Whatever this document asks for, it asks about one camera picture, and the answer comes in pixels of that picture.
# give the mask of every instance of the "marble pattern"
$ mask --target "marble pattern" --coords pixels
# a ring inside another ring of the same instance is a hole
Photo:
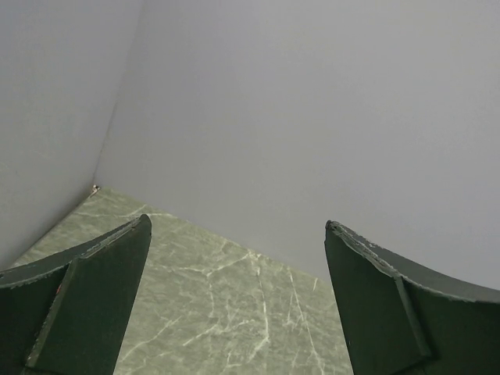
[[[115,374],[352,374],[327,282],[102,189],[16,265],[146,213],[151,249]]]

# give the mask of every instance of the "marble floor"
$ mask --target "marble floor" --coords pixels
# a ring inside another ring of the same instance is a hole
[[[115,374],[352,374],[330,284],[107,188],[15,265],[142,213],[152,243]]]

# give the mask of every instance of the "gray wall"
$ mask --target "gray wall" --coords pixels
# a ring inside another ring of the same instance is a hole
[[[327,277],[339,220],[500,288],[500,4],[146,0],[97,182]]]
[[[0,3],[0,269],[90,192],[140,11]]]

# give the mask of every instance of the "floor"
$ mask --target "floor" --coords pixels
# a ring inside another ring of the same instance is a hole
[[[329,283],[107,188],[16,266],[142,213],[152,243],[115,374],[352,374]]]

